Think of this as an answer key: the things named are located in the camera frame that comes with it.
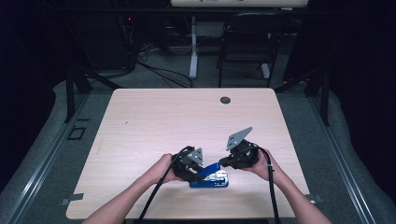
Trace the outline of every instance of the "dark background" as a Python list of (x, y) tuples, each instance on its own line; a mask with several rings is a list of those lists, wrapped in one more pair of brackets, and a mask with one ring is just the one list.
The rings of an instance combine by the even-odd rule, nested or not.
[[(65, 80), (72, 62), (92, 66), (84, 53), (90, 40), (81, 38), (84, 44), (74, 37), (81, 35), (78, 20), (70, 18), (76, 25), (67, 27), (59, 15), (44, 16), (38, 6), (33, 0), (0, 6), (0, 190), (46, 122), (55, 100), (52, 88)], [(316, 68), (330, 52), (331, 89), (341, 101), (351, 142), (375, 182), (395, 202), (395, 3), (312, 0), (308, 9), (349, 12), (351, 16), (305, 19), (285, 79)], [(125, 50), (119, 35), (107, 38), (117, 43), (114, 50)], [(110, 64), (127, 67), (128, 55), (123, 55)]]

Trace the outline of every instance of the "black device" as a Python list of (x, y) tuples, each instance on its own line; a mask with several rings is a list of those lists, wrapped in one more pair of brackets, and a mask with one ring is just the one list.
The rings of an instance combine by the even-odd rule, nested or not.
[(250, 133), (252, 129), (253, 128), (249, 127), (238, 133), (230, 135), (230, 137), (228, 138), (226, 150), (230, 151), (231, 154), (228, 157), (220, 159), (219, 163), (223, 167), (231, 166), (234, 169), (252, 167), (259, 161), (259, 150), (262, 152), (268, 164), (268, 182), (270, 186), (271, 201), (273, 203), (275, 223), (279, 224), (280, 219), (276, 205), (273, 165), (271, 163), (271, 158), (265, 149), (259, 147), (254, 143), (250, 143), (248, 140), (245, 140), (245, 137)]
[(259, 160), (259, 148), (245, 140), (252, 128), (230, 135), (226, 149), (230, 151), (228, 157), (219, 160), (223, 167), (231, 166), (234, 169), (252, 167)]
[(179, 153), (172, 157), (172, 169), (175, 175), (188, 182), (199, 182), (205, 179), (205, 176), (198, 173), (204, 168), (204, 157), (200, 148), (184, 147)]

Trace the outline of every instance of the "chair leg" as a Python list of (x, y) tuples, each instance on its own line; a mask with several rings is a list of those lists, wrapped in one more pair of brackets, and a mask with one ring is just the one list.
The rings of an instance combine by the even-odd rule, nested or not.
[(218, 64), (216, 65), (216, 68), (219, 68), (220, 65), (220, 56), (218, 57)]
[(223, 61), (222, 61), (222, 60), (219, 60), (219, 88), (221, 88), (222, 64), (223, 64)]
[(270, 88), (271, 79), (272, 79), (272, 75), (274, 73), (274, 68), (275, 68), (275, 61), (276, 60), (273, 60), (273, 62), (271, 63), (270, 76), (268, 77), (267, 88)]

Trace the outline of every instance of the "hand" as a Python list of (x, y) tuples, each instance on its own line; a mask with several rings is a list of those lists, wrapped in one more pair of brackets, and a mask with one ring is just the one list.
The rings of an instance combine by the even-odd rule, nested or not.
[[(275, 161), (274, 157), (271, 155), (270, 151), (268, 149), (265, 149), (265, 151), (268, 153), (271, 163), (273, 165), (274, 169), (274, 183), (278, 183), (280, 178), (283, 178), (286, 176), (286, 174), (283, 172), (283, 170), (279, 167), (277, 162)], [(267, 160), (264, 157), (264, 154), (262, 153), (261, 150), (259, 150), (259, 161), (257, 161), (256, 164), (254, 164), (252, 167), (249, 168), (244, 168), (242, 170), (244, 171), (250, 171), (253, 174), (258, 175), (264, 180), (269, 180), (269, 175), (268, 175), (268, 163)]]
[[(156, 161), (142, 176), (149, 178), (151, 184), (157, 184), (158, 181), (163, 177), (165, 171), (168, 169), (172, 162), (172, 154), (163, 154), (158, 161)], [(166, 175), (163, 183), (167, 183), (172, 180), (182, 180), (178, 178), (173, 170), (171, 169)]]

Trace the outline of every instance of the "gray carpet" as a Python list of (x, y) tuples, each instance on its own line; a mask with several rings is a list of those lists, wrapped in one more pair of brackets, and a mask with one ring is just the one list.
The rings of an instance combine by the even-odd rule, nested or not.
[[(292, 43), (285, 42), (280, 51), (272, 87), (280, 85), (290, 44)], [(177, 50), (185, 51), (183, 48), (177, 48)], [(205, 47), (203, 44), (199, 50), (198, 78), (193, 81), (193, 85), (195, 88), (217, 87), (217, 48)], [(164, 53), (153, 50), (148, 55), (142, 55), (142, 58), (146, 59), (145, 63), (152, 66), (178, 71), (186, 75), (189, 72), (190, 53), (177, 54), (173, 51)], [(140, 65), (131, 74), (111, 80), (126, 88), (169, 88), (169, 85), (178, 88), (172, 83), (168, 85), (161, 77)], [(111, 90), (108, 87), (95, 80), (90, 80), (90, 82), (93, 92), (87, 97), (77, 94), (77, 98), (85, 104), (78, 111), (75, 121), (69, 124), (71, 127), (69, 127), (69, 132), (63, 136), (63, 141), (60, 141), (60, 150), (56, 154), (56, 161), (44, 176), (46, 178), (42, 185), (38, 186), (37, 194), (34, 194), (30, 203), (26, 205), (25, 209), (22, 209), (20, 223), (80, 223), (80, 220), (69, 220), (65, 216), (67, 207), (59, 204), (61, 199), (68, 198), (74, 191), (111, 95)], [(361, 218), (351, 200), (345, 181), (334, 163), (331, 145), (322, 130), (321, 121), (316, 116), (318, 112), (312, 106), (311, 99), (304, 97), (301, 91), (303, 87), (304, 84), (300, 84), (289, 93), (280, 93), (277, 97), (308, 187), (313, 194), (322, 196), (324, 202), (318, 203), (318, 208), (333, 223), (361, 223)], [(56, 136), (63, 129), (66, 109), (64, 83), (57, 86), (55, 91), (57, 102), (47, 124), (37, 137), (20, 169), (0, 195), (2, 210), (0, 223), (6, 222), (8, 217), (13, 214), (14, 208), (21, 201), (20, 196), (23, 189), (34, 174), (35, 168), (45, 159)], [(347, 164), (365, 196), (376, 223), (394, 223), (396, 208), (387, 195), (376, 186), (354, 153), (340, 105), (333, 94), (331, 94), (329, 111), (330, 130), (346, 157)], [(67, 140), (70, 129), (74, 125), (84, 128), (85, 133), (80, 140)], [(262, 223), (261, 220), (236, 220), (233, 223), (235, 222)], [(285, 218), (282, 223), (296, 223), (296, 221), (293, 218)]]

